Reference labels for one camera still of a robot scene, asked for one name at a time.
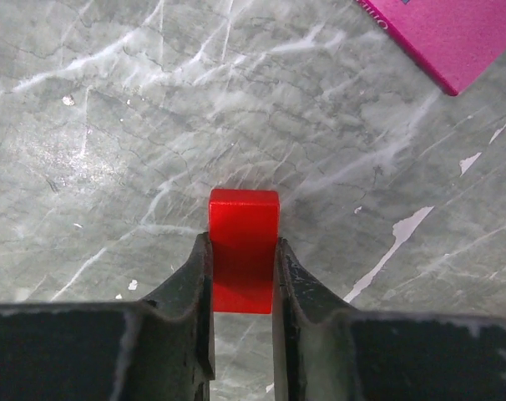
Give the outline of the pink sticker sheet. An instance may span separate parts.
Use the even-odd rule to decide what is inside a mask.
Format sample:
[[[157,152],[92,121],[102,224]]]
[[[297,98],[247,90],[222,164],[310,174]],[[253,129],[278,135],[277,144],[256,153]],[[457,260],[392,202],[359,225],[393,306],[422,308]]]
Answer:
[[[451,96],[506,50],[506,1],[362,0],[357,3]]]

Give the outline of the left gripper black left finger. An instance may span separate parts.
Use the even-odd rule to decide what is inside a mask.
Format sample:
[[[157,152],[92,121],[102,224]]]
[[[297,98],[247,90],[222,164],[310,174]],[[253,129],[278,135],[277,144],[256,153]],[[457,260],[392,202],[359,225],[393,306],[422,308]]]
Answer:
[[[206,400],[215,378],[213,253],[137,301],[0,304],[0,400]]]

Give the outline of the red block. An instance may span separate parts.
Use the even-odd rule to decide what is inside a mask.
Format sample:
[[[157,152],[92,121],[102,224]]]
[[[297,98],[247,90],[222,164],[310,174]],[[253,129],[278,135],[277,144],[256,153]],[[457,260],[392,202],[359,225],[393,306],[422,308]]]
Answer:
[[[209,237],[216,312],[271,313],[279,220],[275,191],[211,191]]]

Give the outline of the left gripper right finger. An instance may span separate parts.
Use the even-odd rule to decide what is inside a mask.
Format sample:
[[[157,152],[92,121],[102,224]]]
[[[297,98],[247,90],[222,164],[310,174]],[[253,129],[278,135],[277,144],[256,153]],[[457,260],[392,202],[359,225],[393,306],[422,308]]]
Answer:
[[[359,310],[285,239],[272,336],[278,400],[506,400],[506,319]]]

